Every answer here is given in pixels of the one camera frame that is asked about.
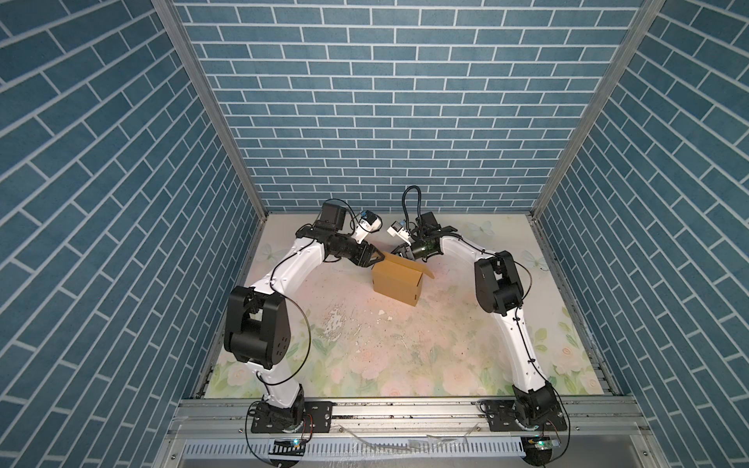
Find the brown cardboard box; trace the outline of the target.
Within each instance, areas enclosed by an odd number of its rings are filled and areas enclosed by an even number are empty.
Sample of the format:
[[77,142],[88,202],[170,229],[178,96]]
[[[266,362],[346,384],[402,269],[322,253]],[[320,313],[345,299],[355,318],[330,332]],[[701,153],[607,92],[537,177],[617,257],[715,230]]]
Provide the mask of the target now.
[[376,263],[372,269],[373,287],[376,293],[416,306],[424,278],[434,279],[434,273],[424,264],[403,259],[391,253]]

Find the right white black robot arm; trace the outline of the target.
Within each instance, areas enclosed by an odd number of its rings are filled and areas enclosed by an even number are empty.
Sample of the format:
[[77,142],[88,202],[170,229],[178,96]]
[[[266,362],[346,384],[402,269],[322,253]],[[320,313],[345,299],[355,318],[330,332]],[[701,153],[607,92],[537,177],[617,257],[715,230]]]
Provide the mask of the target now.
[[393,222],[387,232],[402,241],[392,251],[394,255],[411,261],[447,255],[472,265],[476,300],[499,323],[509,352],[516,421],[531,430],[560,413],[558,392],[532,349],[523,310],[526,291],[511,253],[492,252],[468,242],[456,228],[440,225],[431,212],[421,214],[414,224],[409,220]]

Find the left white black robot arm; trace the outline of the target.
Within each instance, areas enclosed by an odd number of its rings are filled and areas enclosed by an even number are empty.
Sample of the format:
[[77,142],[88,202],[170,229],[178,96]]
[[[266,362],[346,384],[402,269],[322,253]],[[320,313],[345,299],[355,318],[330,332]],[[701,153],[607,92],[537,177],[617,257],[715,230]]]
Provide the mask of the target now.
[[259,380],[267,409],[284,417],[304,413],[304,390],[285,361],[292,338],[291,294],[328,257],[363,268],[384,260],[384,254],[366,241],[382,228],[380,216],[371,211],[354,214],[353,231],[346,234],[347,213],[341,202],[325,202],[318,218],[296,231],[294,244],[281,261],[253,285],[235,287],[227,301],[224,350]]

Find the left green circuit board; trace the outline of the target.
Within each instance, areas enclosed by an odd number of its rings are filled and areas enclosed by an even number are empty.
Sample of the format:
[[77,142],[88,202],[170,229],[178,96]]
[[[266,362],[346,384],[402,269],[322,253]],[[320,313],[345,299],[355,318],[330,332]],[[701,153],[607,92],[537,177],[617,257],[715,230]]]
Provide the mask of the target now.
[[300,439],[276,440],[269,447],[268,455],[271,458],[281,456],[303,456],[306,452],[306,441]]

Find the green circuit board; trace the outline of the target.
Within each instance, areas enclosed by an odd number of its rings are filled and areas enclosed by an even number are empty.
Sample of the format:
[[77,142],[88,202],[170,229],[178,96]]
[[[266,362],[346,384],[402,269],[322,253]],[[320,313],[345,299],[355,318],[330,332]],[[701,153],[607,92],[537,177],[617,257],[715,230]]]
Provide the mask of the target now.
[[306,441],[300,439],[276,440],[269,447],[268,455],[271,458],[281,456],[303,456],[306,452]]
[[528,456],[532,452],[541,454],[552,454],[553,450],[559,446],[559,442],[549,437],[532,437],[522,439],[523,449]]

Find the right green circuit board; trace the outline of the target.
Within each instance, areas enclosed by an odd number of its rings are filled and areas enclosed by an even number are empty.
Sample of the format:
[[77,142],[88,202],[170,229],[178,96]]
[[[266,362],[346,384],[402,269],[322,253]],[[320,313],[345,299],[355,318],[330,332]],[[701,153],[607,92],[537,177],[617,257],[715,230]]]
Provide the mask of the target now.
[[528,456],[532,452],[541,454],[552,454],[553,450],[559,446],[559,442],[549,437],[532,437],[522,439],[523,449]]

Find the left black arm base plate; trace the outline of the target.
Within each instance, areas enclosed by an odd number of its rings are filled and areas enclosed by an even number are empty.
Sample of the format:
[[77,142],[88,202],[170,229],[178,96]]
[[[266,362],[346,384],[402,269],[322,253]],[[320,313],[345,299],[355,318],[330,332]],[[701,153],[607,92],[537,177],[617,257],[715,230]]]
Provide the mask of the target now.
[[253,434],[281,434],[296,432],[302,423],[311,423],[313,434],[329,433],[333,418],[334,403],[331,401],[305,401],[294,404],[288,409],[271,406],[267,402],[259,402],[251,410],[250,431]]

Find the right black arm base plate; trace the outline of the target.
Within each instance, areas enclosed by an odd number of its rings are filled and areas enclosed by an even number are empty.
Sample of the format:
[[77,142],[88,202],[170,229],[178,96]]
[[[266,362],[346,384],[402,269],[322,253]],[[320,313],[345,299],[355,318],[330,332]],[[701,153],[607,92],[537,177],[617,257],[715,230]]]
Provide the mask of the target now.
[[492,432],[536,432],[546,429],[562,432],[568,429],[567,417],[559,405],[533,409],[512,399],[486,399],[480,400],[476,406]]

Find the aluminium mounting rail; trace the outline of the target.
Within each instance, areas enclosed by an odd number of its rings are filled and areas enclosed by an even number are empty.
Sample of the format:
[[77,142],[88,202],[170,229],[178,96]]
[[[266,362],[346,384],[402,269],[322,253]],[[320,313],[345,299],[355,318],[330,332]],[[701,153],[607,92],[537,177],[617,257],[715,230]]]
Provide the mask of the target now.
[[[566,414],[532,431],[516,422],[508,399],[488,397],[341,398],[318,411],[305,434],[367,437],[635,436],[650,432],[632,397],[598,395],[562,399]],[[170,439],[237,439],[252,427],[246,399],[183,400],[167,431]]]

